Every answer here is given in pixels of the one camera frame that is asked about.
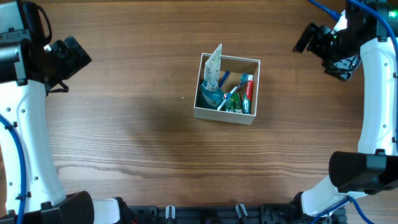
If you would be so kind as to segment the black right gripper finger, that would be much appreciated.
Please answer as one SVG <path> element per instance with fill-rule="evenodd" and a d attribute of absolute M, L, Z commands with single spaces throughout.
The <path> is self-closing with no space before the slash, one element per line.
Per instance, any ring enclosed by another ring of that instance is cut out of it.
<path fill-rule="evenodd" d="M 309 23 L 302 32 L 302 35 L 298 39 L 292 51 L 302 53 L 318 29 L 319 27 L 316 24 Z"/>
<path fill-rule="evenodd" d="M 361 58 L 359 55 L 355 55 L 350 58 L 344 58 L 342 60 L 324 60 L 322 66 L 324 67 L 324 73 L 337 78 L 340 81 L 348 81 L 353 72 L 361 65 Z"/>

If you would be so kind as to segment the blue white toothbrush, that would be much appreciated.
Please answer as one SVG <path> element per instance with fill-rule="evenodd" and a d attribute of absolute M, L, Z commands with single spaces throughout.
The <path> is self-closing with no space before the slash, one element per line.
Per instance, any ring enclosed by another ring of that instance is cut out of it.
<path fill-rule="evenodd" d="M 235 93 L 239 88 L 241 88 L 241 87 L 246 83 L 246 81 L 248 80 L 248 77 L 249 77 L 249 74 L 248 74 L 248 73 L 243 73 L 243 74 L 241 75 L 240 84 L 236 85 L 236 86 L 227 94 L 227 97 L 226 97 L 226 98 L 220 103 L 220 105 L 217 107 L 217 110 L 218 110 L 218 111 L 220 111 L 220 110 L 224 107 L 224 105 L 225 105 L 226 102 L 229 100 L 229 98 L 231 97 L 231 95 L 232 95 L 233 93 Z"/>

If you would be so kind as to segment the blue disposable razor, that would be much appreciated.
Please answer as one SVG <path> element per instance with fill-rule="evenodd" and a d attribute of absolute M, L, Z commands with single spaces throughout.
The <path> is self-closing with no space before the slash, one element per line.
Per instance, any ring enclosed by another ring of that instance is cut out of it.
<path fill-rule="evenodd" d="M 225 73 L 224 73 L 222 79 L 219 81 L 219 84 L 218 84 L 218 86 L 219 86 L 220 88 L 223 86 L 224 82 L 227 80 L 227 78 L 229 77 L 229 75 L 230 75 L 230 71 L 229 71 L 229 70 L 225 71 Z"/>

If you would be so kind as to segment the teal toothpaste tube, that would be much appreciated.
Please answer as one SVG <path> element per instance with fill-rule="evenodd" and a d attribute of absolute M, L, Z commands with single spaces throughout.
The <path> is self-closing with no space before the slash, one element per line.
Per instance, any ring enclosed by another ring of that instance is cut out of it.
<path fill-rule="evenodd" d="M 244 114 L 251 113 L 253 84 L 254 84 L 254 75 L 248 75 L 248 79 L 246 81 L 246 86 L 245 86 L 245 92 L 243 96 L 243 105 L 242 105 Z"/>

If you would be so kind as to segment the white cardboard box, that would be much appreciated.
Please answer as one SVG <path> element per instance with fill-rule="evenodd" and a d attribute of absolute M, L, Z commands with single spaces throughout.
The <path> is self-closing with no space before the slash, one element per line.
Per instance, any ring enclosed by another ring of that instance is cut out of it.
<path fill-rule="evenodd" d="M 195 100 L 193 105 L 193 116 L 195 118 L 210 119 L 215 121 L 224 121 L 230 123 L 239 123 L 250 125 L 257 115 L 257 102 L 259 93 L 259 81 L 261 74 L 261 61 L 251 58 L 233 57 L 228 55 L 221 56 L 221 72 L 220 78 L 223 77 L 225 71 L 230 71 L 229 77 L 222 86 L 224 92 L 231 91 L 234 86 L 240 84 L 242 73 L 248 73 L 254 76 L 252 98 L 251 98 L 251 114 L 229 113 L 223 110 L 211 110 L 202 107 L 200 104 L 200 85 L 204 79 L 205 62 L 209 59 L 211 54 L 202 53 L 200 60 L 200 67 L 197 78 L 197 89 L 195 93 Z"/>

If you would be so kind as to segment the white floral lotion tube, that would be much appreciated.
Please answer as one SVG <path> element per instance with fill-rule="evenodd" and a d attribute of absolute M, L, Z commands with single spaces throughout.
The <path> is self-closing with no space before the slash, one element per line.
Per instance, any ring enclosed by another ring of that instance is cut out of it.
<path fill-rule="evenodd" d="M 219 80 L 223 44 L 220 44 L 205 62 L 204 79 Z"/>

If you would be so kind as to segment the green white soap box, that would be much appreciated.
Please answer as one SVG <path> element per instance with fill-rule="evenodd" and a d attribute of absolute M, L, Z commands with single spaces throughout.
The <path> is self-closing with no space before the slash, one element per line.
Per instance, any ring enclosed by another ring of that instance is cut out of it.
<path fill-rule="evenodd" d="M 229 113 L 243 114 L 241 98 L 239 93 L 233 93 L 224 105 L 224 110 Z"/>

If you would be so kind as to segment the blue mouthwash bottle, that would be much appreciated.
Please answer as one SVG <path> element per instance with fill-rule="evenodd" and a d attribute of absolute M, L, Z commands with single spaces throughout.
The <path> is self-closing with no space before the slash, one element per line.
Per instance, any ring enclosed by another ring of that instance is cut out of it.
<path fill-rule="evenodd" d="M 201 103 L 205 108 L 216 110 L 224 100 L 224 92 L 218 85 L 217 79 L 205 80 L 200 85 Z"/>

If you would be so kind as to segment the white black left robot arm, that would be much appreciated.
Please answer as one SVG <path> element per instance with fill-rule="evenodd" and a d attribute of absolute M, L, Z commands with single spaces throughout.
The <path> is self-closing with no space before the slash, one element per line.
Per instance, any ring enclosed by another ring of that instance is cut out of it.
<path fill-rule="evenodd" d="M 2 223 L 120 223 L 123 205 L 67 194 L 56 171 L 45 120 L 49 93 L 91 62 L 74 37 L 52 40 L 44 9 L 1 4 L 1 152 L 7 180 Z"/>

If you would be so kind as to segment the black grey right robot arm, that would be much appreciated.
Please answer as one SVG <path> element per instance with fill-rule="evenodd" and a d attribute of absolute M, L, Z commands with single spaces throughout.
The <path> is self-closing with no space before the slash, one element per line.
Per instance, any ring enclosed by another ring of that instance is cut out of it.
<path fill-rule="evenodd" d="M 358 198 L 397 187 L 397 6 L 347 0 L 329 11 L 334 28 L 309 24 L 294 51 L 310 51 L 341 81 L 362 67 L 363 126 L 356 152 L 334 152 L 328 175 L 292 202 L 294 218 L 312 223 Z"/>

